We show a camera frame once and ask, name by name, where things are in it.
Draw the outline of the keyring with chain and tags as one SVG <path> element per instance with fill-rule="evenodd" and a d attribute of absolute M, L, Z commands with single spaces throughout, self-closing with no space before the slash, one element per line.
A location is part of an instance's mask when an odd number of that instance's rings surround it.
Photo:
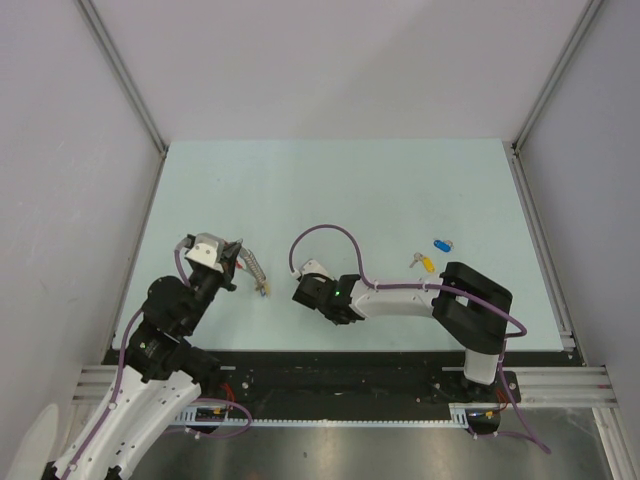
<path fill-rule="evenodd" d="M 237 259 L 236 267 L 242 272 L 249 274 L 255 283 L 255 290 L 262 297 L 269 297 L 271 294 L 268 278 L 255 254 L 244 245 L 241 245 Z"/>

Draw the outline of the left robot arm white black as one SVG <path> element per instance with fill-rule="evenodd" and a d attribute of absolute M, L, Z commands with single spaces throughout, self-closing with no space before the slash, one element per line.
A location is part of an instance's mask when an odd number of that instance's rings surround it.
<path fill-rule="evenodd" d="M 232 292 L 241 241 L 188 236 L 187 279 L 164 276 L 147 290 L 122 337 L 115 378 L 46 479 L 128 479 L 175 417 L 221 387 L 219 362 L 188 342 L 221 290 Z"/>

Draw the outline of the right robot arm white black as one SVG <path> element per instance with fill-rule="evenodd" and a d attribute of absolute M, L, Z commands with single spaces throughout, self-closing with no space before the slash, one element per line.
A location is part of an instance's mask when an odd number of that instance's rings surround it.
<path fill-rule="evenodd" d="M 298 274 L 292 300 L 336 325 L 375 317 L 432 318 L 465 349 L 463 393 L 484 401 L 497 389 L 513 295 L 464 263 L 448 263 L 435 284 L 385 288 L 368 286 L 359 274 L 335 279 L 311 260 Z"/>

